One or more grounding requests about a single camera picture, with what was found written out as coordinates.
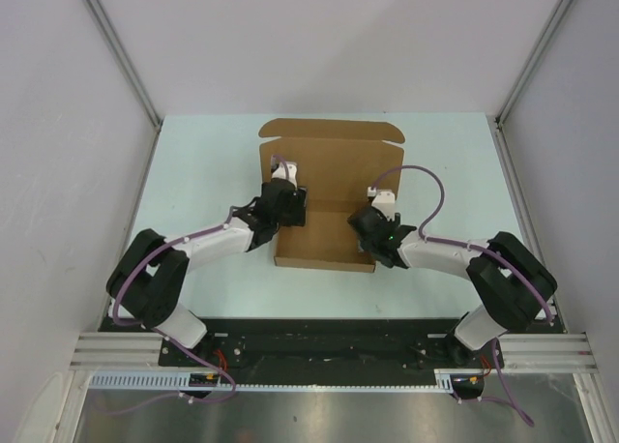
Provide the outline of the brown cardboard box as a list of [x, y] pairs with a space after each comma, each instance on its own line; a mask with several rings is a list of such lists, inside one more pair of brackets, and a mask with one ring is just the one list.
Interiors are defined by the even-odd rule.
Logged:
[[276, 118], [258, 136], [262, 177], [274, 155], [297, 165], [307, 190], [306, 224], [280, 229], [274, 253], [279, 267], [372, 273], [347, 219], [368, 203], [367, 189], [403, 164], [402, 131], [388, 122]]

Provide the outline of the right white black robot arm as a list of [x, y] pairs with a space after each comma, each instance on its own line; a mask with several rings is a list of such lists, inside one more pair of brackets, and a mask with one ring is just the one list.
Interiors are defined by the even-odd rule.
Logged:
[[554, 276], [515, 235], [499, 232], [489, 240], [462, 242], [424, 236], [367, 205], [348, 218], [361, 249], [388, 268], [418, 268], [470, 281], [481, 304], [466, 313], [446, 337], [448, 359], [458, 367], [477, 360], [483, 347], [514, 330], [530, 327], [542, 312], [553, 321], [548, 300]]

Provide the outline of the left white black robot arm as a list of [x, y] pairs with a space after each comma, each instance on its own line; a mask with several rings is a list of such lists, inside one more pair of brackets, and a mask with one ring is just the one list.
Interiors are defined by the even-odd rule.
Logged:
[[261, 185], [261, 195], [230, 208], [226, 220], [186, 236], [164, 238], [151, 228], [136, 234], [106, 283], [119, 326], [139, 325], [180, 343], [191, 364], [207, 363], [214, 343], [207, 327], [180, 302], [188, 274], [216, 260], [253, 251], [283, 227], [306, 223], [308, 191], [285, 179]]

